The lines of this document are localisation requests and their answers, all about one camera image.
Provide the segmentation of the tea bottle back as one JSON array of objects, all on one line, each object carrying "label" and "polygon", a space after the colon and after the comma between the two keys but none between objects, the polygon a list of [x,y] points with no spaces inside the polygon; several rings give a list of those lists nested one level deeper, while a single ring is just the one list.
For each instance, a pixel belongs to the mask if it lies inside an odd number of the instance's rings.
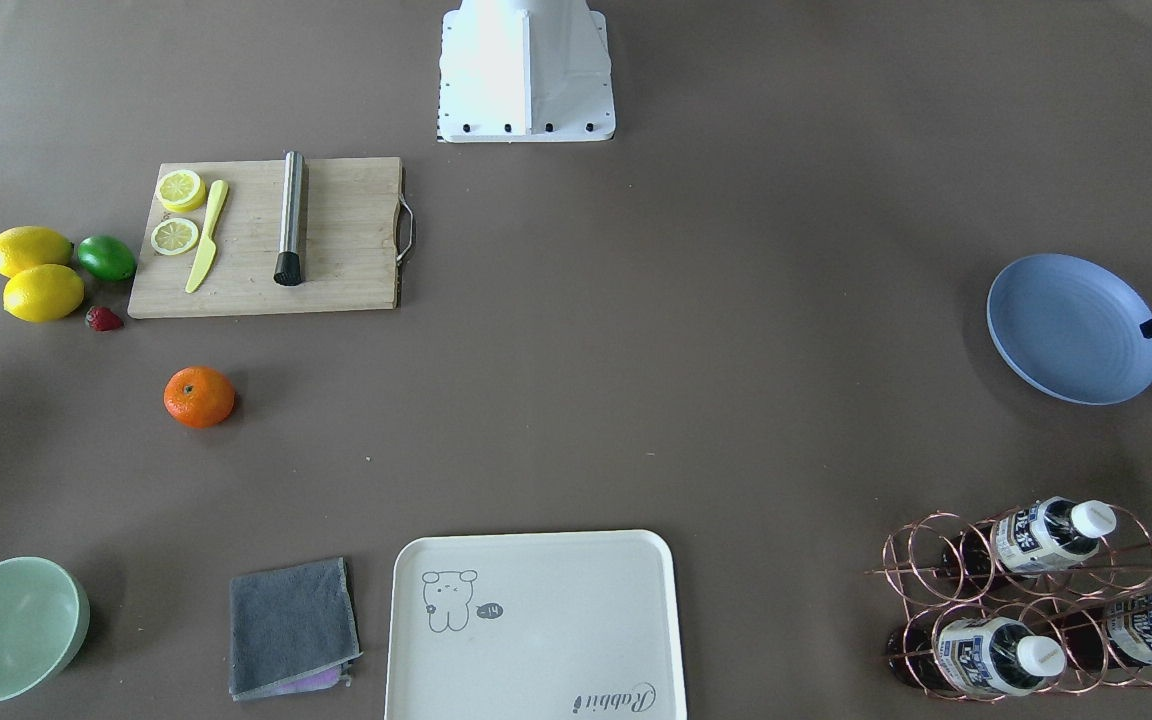
[{"label": "tea bottle back", "polygon": [[1066,647],[1085,670],[1152,666],[1152,591],[1075,611],[1059,623]]}]

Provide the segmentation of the green bowl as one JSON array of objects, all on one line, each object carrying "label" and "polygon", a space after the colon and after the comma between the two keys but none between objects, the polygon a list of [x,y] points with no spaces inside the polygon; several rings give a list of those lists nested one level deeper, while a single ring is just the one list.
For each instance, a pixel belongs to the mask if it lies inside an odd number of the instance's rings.
[{"label": "green bowl", "polygon": [[0,561],[0,702],[65,670],[88,629],[88,593],[63,566],[41,558]]}]

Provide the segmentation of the green lime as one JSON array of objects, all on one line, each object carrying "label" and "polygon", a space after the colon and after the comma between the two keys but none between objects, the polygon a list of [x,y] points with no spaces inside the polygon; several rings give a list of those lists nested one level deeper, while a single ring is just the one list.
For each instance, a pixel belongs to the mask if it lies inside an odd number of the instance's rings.
[{"label": "green lime", "polygon": [[137,258],[122,241],[96,234],[76,247],[76,259],[82,268],[100,281],[128,281],[137,270]]}]

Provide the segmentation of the red strawberry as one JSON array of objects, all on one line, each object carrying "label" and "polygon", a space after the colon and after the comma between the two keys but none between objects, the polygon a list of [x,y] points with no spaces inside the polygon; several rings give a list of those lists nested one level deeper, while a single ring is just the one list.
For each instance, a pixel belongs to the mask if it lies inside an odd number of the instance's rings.
[{"label": "red strawberry", "polygon": [[90,306],[84,314],[84,323],[93,332],[119,331],[126,324],[109,306]]}]

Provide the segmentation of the blue round plate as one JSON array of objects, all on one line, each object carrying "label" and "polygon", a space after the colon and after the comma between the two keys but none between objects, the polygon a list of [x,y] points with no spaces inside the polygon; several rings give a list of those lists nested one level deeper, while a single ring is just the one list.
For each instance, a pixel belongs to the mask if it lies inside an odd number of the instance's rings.
[{"label": "blue round plate", "polygon": [[1152,386],[1146,301],[1111,270],[1046,252],[1005,266],[990,287],[986,323],[1002,361],[1051,397],[1123,404]]}]

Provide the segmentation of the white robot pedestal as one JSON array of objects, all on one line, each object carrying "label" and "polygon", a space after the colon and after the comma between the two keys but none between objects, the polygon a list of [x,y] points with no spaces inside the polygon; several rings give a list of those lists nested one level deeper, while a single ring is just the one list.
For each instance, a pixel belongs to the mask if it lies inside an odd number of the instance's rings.
[{"label": "white robot pedestal", "polygon": [[463,1],[444,14],[435,138],[611,141],[605,15],[585,1]]}]

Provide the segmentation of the wooden cutting board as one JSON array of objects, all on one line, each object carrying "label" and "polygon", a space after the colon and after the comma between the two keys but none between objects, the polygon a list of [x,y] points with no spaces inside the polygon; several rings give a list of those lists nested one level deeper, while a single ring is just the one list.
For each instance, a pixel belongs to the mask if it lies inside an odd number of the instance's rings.
[{"label": "wooden cutting board", "polygon": [[397,158],[308,159],[303,282],[274,281],[285,161],[189,161],[205,181],[229,184],[218,220],[218,253],[204,282],[185,291],[191,252],[141,247],[128,311],[134,318],[334,313],[397,305],[403,165]]}]

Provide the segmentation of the lemon half beside knife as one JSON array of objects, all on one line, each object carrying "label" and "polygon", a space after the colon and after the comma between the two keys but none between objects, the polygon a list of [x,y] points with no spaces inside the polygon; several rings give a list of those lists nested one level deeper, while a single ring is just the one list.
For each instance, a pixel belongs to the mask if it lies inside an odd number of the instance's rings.
[{"label": "lemon half beside knife", "polygon": [[188,252],[198,241],[200,241],[200,228],[191,219],[183,217],[165,219],[147,233],[151,249],[162,256]]}]

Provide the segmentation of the tea bottle middle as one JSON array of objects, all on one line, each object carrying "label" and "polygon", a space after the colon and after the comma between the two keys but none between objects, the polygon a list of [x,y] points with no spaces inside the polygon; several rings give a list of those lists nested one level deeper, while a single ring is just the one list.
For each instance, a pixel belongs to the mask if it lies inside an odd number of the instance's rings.
[{"label": "tea bottle middle", "polygon": [[941,566],[973,588],[992,589],[1082,564],[1116,529],[1111,503],[1051,497],[970,525],[948,541]]}]

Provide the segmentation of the tea bottle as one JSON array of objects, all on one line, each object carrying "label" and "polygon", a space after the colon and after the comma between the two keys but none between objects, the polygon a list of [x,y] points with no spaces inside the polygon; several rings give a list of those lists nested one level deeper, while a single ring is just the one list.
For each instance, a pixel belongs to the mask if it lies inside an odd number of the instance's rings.
[{"label": "tea bottle", "polygon": [[1152,591],[1075,611],[1059,623],[1066,647],[1085,670],[1152,666]]},{"label": "tea bottle", "polygon": [[1111,503],[1051,497],[970,525],[948,541],[941,566],[973,588],[992,589],[1082,564],[1116,529]]},{"label": "tea bottle", "polygon": [[919,617],[893,630],[884,652],[901,683],[960,700],[1023,697],[1068,669],[1060,642],[1011,617]]}]

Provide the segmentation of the yellow plastic knife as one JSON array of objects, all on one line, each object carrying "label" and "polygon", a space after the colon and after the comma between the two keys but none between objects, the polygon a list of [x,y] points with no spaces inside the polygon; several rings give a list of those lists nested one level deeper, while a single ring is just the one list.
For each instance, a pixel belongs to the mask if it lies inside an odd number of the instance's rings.
[{"label": "yellow plastic knife", "polygon": [[184,286],[187,293],[194,293],[200,288],[212,268],[212,264],[214,264],[218,253],[214,236],[228,194],[229,183],[223,179],[217,179],[209,187],[204,223],[202,223],[195,260]]}]

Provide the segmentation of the cream rabbit tray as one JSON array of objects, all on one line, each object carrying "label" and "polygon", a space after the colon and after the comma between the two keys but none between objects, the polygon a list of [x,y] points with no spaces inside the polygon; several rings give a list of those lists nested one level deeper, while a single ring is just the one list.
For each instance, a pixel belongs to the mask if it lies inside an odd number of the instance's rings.
[{"label": "cream rabbit tray", "polygon": [[384,715],[685,719],[668,544],[644,529],[408,543]]}]

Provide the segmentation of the yellow lemon outer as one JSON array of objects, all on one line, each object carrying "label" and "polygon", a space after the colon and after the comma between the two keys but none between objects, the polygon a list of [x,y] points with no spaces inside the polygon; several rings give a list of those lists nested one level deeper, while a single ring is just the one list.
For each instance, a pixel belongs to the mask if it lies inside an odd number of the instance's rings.
[{"label": "yellow lemon outer", "polygon": [[71,314],[84,300],[83,279],[76,270],[41,264],[18,272],[3,287],[3,310],[23,323],[55,323]]}]

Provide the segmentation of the lemon half near board edge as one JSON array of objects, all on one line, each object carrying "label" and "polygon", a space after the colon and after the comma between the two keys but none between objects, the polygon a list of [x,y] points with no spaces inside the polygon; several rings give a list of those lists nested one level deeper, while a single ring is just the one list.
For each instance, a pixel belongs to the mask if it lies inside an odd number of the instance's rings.
[{"label": "lemon half near board edge", "polygon": [[200,173],[177,169],[156,183],[156,200],[169,213],[184,214],[205,205],[209,185]]}]

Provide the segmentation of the orange fruit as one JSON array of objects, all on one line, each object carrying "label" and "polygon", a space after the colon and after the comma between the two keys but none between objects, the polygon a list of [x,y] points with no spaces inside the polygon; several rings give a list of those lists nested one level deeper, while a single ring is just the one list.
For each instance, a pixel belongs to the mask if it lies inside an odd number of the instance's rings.
[{"label": "orange fruit", "polygon": [[236,406],[236,387],[210,366],[180,369],[162,391],[162,406],[174,420],[189,429],[215,427]]}]

